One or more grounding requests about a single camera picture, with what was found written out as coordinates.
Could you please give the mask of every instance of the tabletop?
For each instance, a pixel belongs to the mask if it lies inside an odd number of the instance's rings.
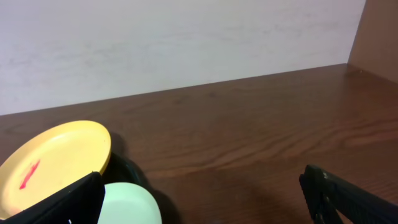
[[[88,119],[139,166],[166,224],[310,223],[307,164],[398,203],[397,99],[397,84],[341,64],[10,114],[0,161]]]

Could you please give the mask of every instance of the red mark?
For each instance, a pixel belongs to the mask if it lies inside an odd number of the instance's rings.
[[[29,179],[32,177],[33,173],[39,166],[40,160],[36,162],[31,168],[30,171],[26,174],[24,181],[22,182],[21,186],[19,187],[19,190],[22,190],[26,187],[26,183],[29,181]]]

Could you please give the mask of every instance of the wooden panel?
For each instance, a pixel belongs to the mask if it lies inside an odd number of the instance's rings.
[[[349,63],[398,82],[398,1],[367,0]]]
[[[308,223],[306,164],[398,203],[398,85],[346,65],[0,116],[0,160],[77,119],[103,123],[164,223]]]

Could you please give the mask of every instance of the yellow plate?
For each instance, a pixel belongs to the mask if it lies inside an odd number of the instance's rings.
[[[9,218],[108,165],[111,137],[93,121],[61,124],[34,137],[0,167],[0,218]]]

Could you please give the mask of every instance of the wooden table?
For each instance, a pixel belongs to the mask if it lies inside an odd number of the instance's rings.
[[[77,119],[112,132],[164,223],[310,223],[307,164],[398,203],[398,85],[346,65],[1,116],[1,162]]]

